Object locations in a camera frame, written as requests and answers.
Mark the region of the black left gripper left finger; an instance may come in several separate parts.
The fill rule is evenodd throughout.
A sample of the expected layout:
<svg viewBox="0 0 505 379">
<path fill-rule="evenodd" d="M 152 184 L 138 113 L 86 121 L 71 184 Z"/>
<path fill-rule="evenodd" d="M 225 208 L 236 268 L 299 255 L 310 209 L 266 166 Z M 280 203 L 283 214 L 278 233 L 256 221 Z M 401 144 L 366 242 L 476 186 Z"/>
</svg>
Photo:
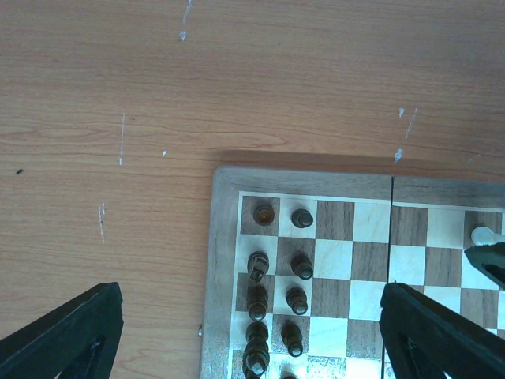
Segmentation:
<svg viewBox="0 0 505 379">
<path fill-rule="evenodd" d="M 1 340 L 2 378 L 108 378 L 124 321 L 117 282 L 99 283 Z"/>
</svg>

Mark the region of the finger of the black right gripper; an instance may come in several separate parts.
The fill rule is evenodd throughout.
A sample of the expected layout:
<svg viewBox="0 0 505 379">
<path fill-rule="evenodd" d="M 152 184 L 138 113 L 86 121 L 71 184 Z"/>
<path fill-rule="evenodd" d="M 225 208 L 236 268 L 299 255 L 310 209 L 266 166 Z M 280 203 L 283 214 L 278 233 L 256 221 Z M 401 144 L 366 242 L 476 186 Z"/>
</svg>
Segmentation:
<svg viewBox="0 0 505 379">
<path fill-rule="evenodd" d="M 504 242 L 499 242 L 494 245 L 472 246 L 465 250 L 470 264 L 499 287 L 505 285 L 504 246 Z"/>
</svg>

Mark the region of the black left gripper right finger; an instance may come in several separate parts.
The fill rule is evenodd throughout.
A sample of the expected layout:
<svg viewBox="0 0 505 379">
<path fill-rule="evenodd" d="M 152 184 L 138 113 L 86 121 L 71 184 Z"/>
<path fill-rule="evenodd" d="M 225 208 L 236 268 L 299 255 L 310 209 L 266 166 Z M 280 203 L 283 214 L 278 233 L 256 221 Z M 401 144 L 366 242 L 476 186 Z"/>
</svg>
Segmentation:
<svg viewBox="0 0 505 379">
<path fill-rule="evenodd" d="M 397 378 L 503 378 L 504 340 L 404 283 L 388 283 L 380 331 Z"/>
</svg>

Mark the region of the white rook piece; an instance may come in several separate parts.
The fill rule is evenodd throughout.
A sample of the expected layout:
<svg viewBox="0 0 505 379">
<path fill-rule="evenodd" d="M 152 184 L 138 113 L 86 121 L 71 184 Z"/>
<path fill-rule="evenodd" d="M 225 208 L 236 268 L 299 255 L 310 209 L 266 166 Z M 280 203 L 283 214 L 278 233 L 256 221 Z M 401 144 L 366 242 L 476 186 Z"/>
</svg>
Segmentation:
<svg viewBox="0 0 505 379">
<path fill-rule="evenodd" d="M 505 235 L 495 233 L 489 227 L 476 227 L 470 237 L 475 246 L 490 246 L 505 242 Z"/>
</svg>

